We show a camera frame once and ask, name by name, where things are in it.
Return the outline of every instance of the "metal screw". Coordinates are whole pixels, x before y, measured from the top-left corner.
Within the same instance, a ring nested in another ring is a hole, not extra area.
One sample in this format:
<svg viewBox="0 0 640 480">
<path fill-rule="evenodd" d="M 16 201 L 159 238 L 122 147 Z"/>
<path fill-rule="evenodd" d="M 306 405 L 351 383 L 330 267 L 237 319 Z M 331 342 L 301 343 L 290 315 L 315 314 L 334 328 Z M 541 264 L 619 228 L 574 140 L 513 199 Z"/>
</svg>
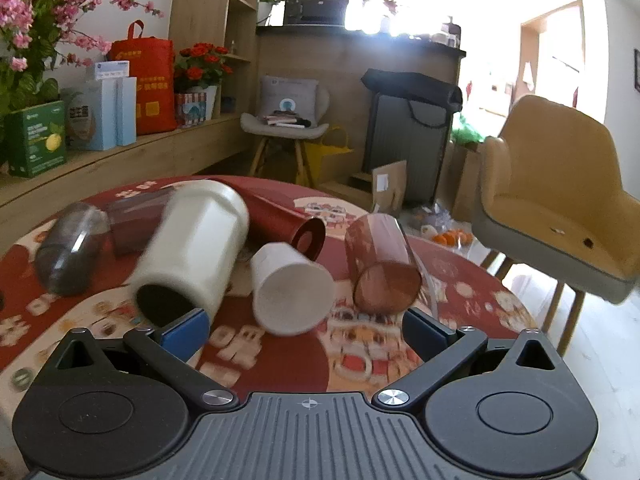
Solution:
<svg viewBox="0 0 640 480">
<path fill-rule="evenodd" d="M 224 406 L 234 400 L 234 396 L 226 390 L 209 390 L 202 394 L 202 400 L 209 406 Z"/>
<path fill-rule="evenodd" d="M 409 400 L 409 394 L 402 390 L 382 390 L 378 400 L 387 406 L 400 406 Z"/>
</svg>

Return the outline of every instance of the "armchair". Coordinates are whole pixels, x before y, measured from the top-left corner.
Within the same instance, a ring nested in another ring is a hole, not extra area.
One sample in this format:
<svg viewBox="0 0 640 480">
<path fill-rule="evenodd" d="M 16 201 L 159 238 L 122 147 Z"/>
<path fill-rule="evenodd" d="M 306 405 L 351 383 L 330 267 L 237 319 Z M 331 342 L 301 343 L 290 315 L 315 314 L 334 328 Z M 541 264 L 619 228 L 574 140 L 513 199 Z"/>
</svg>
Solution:
<svg viewBox="0 0 640 480">
<path fill-rule="evenodd" d="M 488 138 L 476 193 L 474 235 L 515 262 L 558 280 L 548 331 L 564 284 L 576 293 L 562 332 L 563 355 L 586 292 L 611 303 L 629 295 L 640 270 L 640 202 L 622 189 L 613 140 L 589 116 L 542 97 L 520 99 L 499 138 Z"/>
</svg>

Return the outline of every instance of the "wooden chair leg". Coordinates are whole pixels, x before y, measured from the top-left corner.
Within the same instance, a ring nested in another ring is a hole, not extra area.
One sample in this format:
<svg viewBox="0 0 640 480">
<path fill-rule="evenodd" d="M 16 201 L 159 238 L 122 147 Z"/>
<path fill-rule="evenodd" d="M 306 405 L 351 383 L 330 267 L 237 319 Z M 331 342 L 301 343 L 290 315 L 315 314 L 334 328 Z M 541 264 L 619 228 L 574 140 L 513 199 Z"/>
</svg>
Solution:
<svg viewBox="0 0 640 480">
<path fill-rule="evenodd" d="M 511 270 L 513 264 L 514 261 L 510 257 L 505 257 L 502 265 L 500 266 L 500 269 L 498 269 L 498 272 L 495 273 L 495 277 L 498 278 L 499 281 L 502 281 L 507 276 L 507 273 Z"/>
<path fill-rule="evenodd" d="M 300 142 L 300 147 L 301 147 L 301 151 L 302 151 L 302 161 L 304 162 L 304 165 L 305 165 L 306 179 L 309 182 L 309 187 L 311 189 L 315 189 L 316 188 L 316 183 L 314 181 L 314 178 L 311 176 L 311 166 L 309 165 L 309 159 L 306 156 L 305 145 L 302 142 Z"/>
<path fill-rule="evenodd" d="M 562 331 L 562 336 L 560 337 L 560 342 L 558 343 L 558 353 L 560 354 L 560 357 L 564 357 L 566 348 L 571 342 L 571 338 L 574 335 L 575 326 L 578 323 L 578 318 L 580 317 L 580 312 L 582 311 L 583 304 L 584 292 L 581 290 L 576 290 L 574 304 L 572 304 L 571 306 L 569 317 L 566 320 L 564 330 Z"/>
<path fill-rule="evenodd" d="M 556 310 L 558 310 L 558 303 L 560 303 L 560 297 L 562 296 L 562 291 L 564 290 L 564 283 L 558 282 L 556 283 L 556 290 L 554 290 L 554 296 L 551 298 L 551 304 L 549 305 L 549 310 L 545 316 L 545 322 L 542 324 L 542 332 L 545 334 L 549 332 L 549 327 L 553 323 L 554 316 L 556 315 Z"/>
<path fill-rule="evenodd" d="M 307 186 L 314 188 L 315 183 L 313 178 L 311 177 L 311 170 L 309 168 L 309 162 L 306 160 L 305 147 L 302 145 L 302 141 L 299 139 L 295 140 L 296 146 L 296 162 L 298 164 L 298 173 L 300 176 L 306 176 Z"/>
<path fill-rule="evenodd" d="M 500 256 L 500 253 L 498 251 L 494 251 L 493 249 L 491 249 L 491 251 L 489 251 L 489 254 L 487 254 L 486 258 L 482 260 L 480 267 L 482 267 L 484 270 L 487 270 L 489 267 L 491 267 L 491 264 L 495 261 L 495 259 L 498 256 Z"/>
<path fill-rule="evenodd" d="M 268 137 L 261 137 L 260 143 L 258 143 L 258 148 L 255 150 L 254 160 L 251 162 L 251 167 L 249 168 L 249 173 L 247 176 L 255 176 L 255 172 L 258 169 L 258 165 L 262 160 L 262 156 L 264 155 L 264 149 L 267 146 L 267 142 L 269 141 Z"/>
</svg>

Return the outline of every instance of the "white box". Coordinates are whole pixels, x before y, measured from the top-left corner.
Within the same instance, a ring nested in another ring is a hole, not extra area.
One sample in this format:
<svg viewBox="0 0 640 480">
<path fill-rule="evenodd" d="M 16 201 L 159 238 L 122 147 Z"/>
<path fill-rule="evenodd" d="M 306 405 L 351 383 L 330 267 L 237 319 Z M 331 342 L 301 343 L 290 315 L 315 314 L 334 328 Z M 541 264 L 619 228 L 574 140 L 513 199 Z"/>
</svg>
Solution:
<svg viewBox="0 0 640 480">
<path fill-rule="evenodd" d="M 87 81 L 129 77 L 129 61 L 97 61 L 86 69 Z"/>
<path fill-rule="evenodd" d="M 116 79 L 116 142 L 127 146 L 136 142 L 136 84 L 138 78 Z"/>
</svg>

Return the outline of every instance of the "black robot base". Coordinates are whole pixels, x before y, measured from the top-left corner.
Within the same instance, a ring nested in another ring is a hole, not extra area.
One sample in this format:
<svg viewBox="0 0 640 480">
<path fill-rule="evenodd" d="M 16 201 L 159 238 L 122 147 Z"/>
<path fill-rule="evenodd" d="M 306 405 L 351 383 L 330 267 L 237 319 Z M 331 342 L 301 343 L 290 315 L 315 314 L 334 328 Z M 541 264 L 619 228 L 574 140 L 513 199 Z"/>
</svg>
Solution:
<svg viewBox="0 0 640 480">
<path fill-rule="evenodd" d="M 411 309 L 425 361 L 376 393 L 253 393 L 241 404 L 150 330 L 74 329 L 14 416 L 33 480 L 579 480 L 598 431 L 538 330 L 457 331 Z"/>
</svg>

